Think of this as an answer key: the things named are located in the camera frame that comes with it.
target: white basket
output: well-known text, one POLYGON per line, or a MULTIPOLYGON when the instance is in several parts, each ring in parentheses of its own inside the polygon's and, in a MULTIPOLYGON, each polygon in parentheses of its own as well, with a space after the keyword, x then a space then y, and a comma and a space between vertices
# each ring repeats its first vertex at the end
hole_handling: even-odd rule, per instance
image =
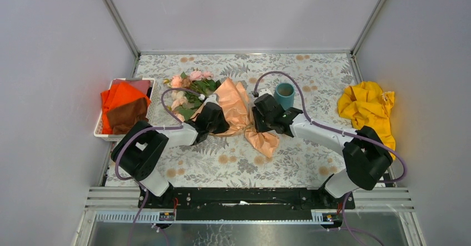
MULTIPOLYGON (((117 79, 122 79, 124 81, 141 81, 141 80, 151 81, 151 84, 152 84, 151 97, 150 97, 151 105, 149 105, 149 107, 147 108, 146 117, 147 119, 149 119, 149 123, 152 123, 152 118, 154 117, 154 109, 155 109, 155 106, 152 106, 152 103, 158 102, 157 97, 155 97, 158 93, 156 79, 155 78, 117 78, 117 79)), ((100 112, 100 117, 98 118, 98 122, 97 122, 97 125, 95 126, 95 131, 93 135, 95 135, 95 137, 97 138, 102 138, 106 140, 107 142, 119 142, 120 140, 122 140, 125 136, 124 134, 123 135, 102 134, 102 130, 103 130, 102 114, 103 112, 100 112)))

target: artificial flower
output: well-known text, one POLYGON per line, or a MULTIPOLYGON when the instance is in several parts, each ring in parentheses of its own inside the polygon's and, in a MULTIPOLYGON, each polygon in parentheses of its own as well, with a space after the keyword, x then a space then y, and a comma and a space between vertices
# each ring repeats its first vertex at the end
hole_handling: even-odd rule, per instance
POLYGON ((189 79, 191 81, 199 81, 201 79, 203 79, 203 72, 199 71, 199 70, 195 70, 193 71, 190 76, 189 76, 189 79))
POLYGON ((172 99, 177 100, 185 96, 184 91, 172 91, 172 99))
POLYGON ((182 80, 182 87, 183 88, 189 88, 190 85, 191 85, 191 80, 188 77, 186 77, 182 80))
POLYGON ((172 86, 172 88, 181 88, 182 87, 182 77, 180 76, 173 76, 172 78, 172 82, 170 82, 170 86, 172 86))
POLYGON ((181 106, 182 104, 186 104, 186 103, 188 103, 188 99, 185 96, 183 96, 182 98, 174 100, 173 103, 172 103, 172 106, 171 106, 172 111, 175 110, 175 108, 181 106))
POLYGON ((209 72, 209 71, 205 71, 205 72, 203 72, 203 77, 205 79, 211 79, 212 77, 214 77, 214 74, 209 72))
POLYGON ((174 114, 178 119, 180 119, 181 122, 185 121, 185 118, 181 114, 179 114, 179 113, 174 113, 174 114))

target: floral tablecloth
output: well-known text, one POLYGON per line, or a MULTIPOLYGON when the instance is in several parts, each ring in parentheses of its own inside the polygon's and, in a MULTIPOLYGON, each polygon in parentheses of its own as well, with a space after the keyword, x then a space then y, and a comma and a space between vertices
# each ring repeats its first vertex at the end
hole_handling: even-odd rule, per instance
MULTIPOLYGON (((194 54, 141 56, 136 77, 158 79, 161 84, 175 74, 195 68, 214 73, 221 81, 231 77, 242 82, 250 93, 260 75, 267 71, 289 73, 302 87, 311 117, 351 127, 350 120, 337 113, 337 100, 343 89, 354 84, 353 73, 346 54, 194 54)), ((282 76, 269 75, 260 88, 288 82, 282 76)), ((172 99, 166 98, 168 104, 172 99)), ((154 125, 176 125, 159 101, 154 125)), ((299 96, 294 106, 301 108, 299 96)), ((342 170, 343 158, 321 145, 299 138, 280 137, 280 145, 269 159, 255 150, 243 133, 234 137, 213 137, 201 144, 166 149, 158 169, 168 181, 178 187, 320 187, 330 174, 342 170)), ((114 174, 110 162, 106 186, 135 186, 132 180, 122 182, 114 174)))

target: bouquet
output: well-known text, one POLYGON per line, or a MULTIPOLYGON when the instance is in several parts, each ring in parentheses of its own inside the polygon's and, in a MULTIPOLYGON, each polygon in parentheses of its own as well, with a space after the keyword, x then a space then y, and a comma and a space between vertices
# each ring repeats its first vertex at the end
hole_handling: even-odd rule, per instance
MULTIPOLYGON (((172 79, 164 79, 163 83, 171 88, 191 89, 205 96, 213 93, 220 85, 221 81, 214 81, 213 73, 209 71, 192 71, 189 75, 183 72, 175 75, 172 79)), ((171 110, 181 121, 186 121, 202 105, 202 101, 197 95, 185 91, 172 92, 173 103, 169 106, 171 110)))

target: red cloth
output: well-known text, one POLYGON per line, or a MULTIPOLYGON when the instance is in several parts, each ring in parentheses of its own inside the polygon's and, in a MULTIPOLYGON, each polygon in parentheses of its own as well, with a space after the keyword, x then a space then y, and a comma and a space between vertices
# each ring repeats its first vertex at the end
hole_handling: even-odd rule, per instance
POLYGON ((146 115, 147 101, 145 98, 110 109, 106 114, 114 135, 127 134, 139 120, 149 122, 146 115))
POLYGON ((147 101, 147 106, 151 104, 151 100, 138 89, 129 85, 129 83, 121 82, 116 85, 112 85, 111 88, 107 91, 101 93, 102 96, 102 121, 103 121, 103 130, 102 134, 113 134, 113 129, 109 125, 107 113, 111 109, 114 109, 119 106, 123 106, 128 103, 132 103, 137 99, 145 98, 147 101))
POLYGON ((124 81, 122 79, 115 79, 111 83, 111 85, 116 85, 120 84, 121 82, 126 82, 129 83, 129 85, 133 86, 134 88, 138 89, 140 92, 147 94, 147 90, 151 86, 151 81, 145 80, 145 81, 124 81))

